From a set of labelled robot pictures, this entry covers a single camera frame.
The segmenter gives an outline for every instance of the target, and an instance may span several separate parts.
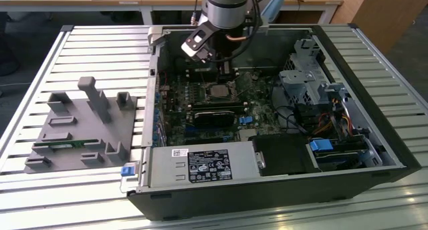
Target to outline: blue tab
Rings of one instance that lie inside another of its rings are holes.
[[[330,140],[327,139],[317,139],[309,143],[311,151],[331,151],[333,146]]]
[[[239,124],[247,124],[253,122],[253,117],[247,116],[247,117],[239,117]]]
[[[246,118],[245,118],[245,123],[251,123],[253,122],[253,117],[251,116],[247,116]]]
[[[135,175],[135,167],[134,166],[123,166],[120,171],[122,176],[134,176]]]

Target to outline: copper pipe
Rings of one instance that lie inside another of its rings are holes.
[[[231,42],[241,42],[245,41],[247,39],[246,36],[241,36],[241,37],[231,37],[230,35],[226,35],[227,40],[230,40]]]

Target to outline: wooden cabinet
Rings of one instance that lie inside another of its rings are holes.
[[[426,4],[428,0],[344,0],[331,23],[356,23],[385,54]]]

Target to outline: slotted aluminum table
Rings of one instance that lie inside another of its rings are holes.
[[[148,76],[147,26],[75,27],[60,32],[0,140],[0,228],[79,229],[420,229],[428,222],[428,107],[358,29],[323,26],[422,169],[353,199],[282,208],[150,221],[120,192],[120,168],[24,174],[41,130],[49,92],[77,91],[80,76],[96,78],[105,96],[138,97],[131,159],[140,157]],[[326,64],[336,81],[336,68]],[[126,187],[135,186],[127,182]]]

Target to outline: power supply label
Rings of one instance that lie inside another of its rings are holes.
[[[191,183],[231,180],[233,170],[226,149],[188,152],[187,160]]]

